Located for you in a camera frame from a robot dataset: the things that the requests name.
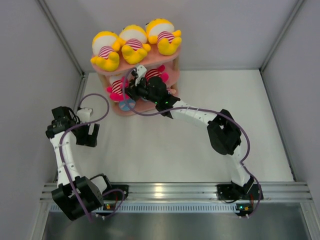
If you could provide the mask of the white pink bear plush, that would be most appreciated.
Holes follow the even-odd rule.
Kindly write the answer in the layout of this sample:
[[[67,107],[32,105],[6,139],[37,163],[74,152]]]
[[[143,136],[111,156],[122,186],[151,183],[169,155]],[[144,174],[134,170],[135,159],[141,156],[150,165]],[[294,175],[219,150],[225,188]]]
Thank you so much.
[[[109,98],[114,102],[121,102],[124,99],[128,100],[129,96],[127,94],[123,94],[123,83],[125,81],[125,77],[122,76],[111,76],[109,78],[110,86],[106,87],[106,92],[109,94]]]
[[[166,67],[162,64],[158,67],[150,68],[147,70],[145,74],[145,78],[147,81],[149,81],[152,77],[160,77],[162,81],[165,83],[169,79],[169,75],[167,72],[165,72]]]

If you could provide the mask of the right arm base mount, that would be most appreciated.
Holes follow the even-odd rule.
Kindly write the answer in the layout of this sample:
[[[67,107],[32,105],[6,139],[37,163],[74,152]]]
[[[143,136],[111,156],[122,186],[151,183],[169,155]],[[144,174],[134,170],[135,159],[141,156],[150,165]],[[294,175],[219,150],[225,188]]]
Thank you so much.
[[[251,187],[241,187],[236,184],[218,184],[216,186],[217,196],[220,201],[242,201],[242,200],[263,200],[263,193],[260,191],[257,184]]]

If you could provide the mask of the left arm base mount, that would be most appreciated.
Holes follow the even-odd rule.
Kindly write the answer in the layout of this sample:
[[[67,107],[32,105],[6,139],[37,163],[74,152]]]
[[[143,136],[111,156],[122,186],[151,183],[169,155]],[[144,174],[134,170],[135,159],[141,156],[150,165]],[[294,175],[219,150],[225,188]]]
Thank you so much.
[[[128,184],[113,184],[110,188],[107,188],[102,192],[102,197],[106,201],[126,199],[129,194]]]

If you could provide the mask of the yellow frog plush toy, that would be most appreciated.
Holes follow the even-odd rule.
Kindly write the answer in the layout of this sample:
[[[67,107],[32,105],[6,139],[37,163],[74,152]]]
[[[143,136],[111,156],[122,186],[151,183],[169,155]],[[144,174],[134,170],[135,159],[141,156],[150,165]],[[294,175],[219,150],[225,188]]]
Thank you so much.
[[[173,55],[182,43],[182,32],[165,18],[156,18],[145,25],[147,40],[156,45],[158,52],[164,56]]]

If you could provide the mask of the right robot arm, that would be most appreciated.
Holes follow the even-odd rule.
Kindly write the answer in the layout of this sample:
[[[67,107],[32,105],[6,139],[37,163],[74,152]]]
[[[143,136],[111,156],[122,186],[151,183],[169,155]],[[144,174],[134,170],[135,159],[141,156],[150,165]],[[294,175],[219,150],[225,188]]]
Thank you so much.
[[[243,129],[234,121],[229,111],[223,109],[215,112],[191,106],[170,94],[160,77],[149,80],[133,77],[125,80],[123,90],[133,100],[144,98],[154,103],[158,115],[205,128],[211,147],[218,154],[226,156],[235,196],[244,199],[251,194],[254,178],[243,165],[250,146],[242,145]]]

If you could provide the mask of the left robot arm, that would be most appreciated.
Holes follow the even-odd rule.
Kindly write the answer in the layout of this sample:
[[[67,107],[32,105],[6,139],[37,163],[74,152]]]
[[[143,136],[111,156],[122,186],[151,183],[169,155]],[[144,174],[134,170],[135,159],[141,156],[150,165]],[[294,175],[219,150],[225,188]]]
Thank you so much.
[[[97,146],[99,124],[91,124],[93,109],[66,106],[52,109],[53,120],[45,132],[53,146],[57,164],[57,188],[51,192],[53,201],[74,221],[103,205],[113,194],[108,177],[101,173],[92,178],[82,174],[77,163],[79,147]]]

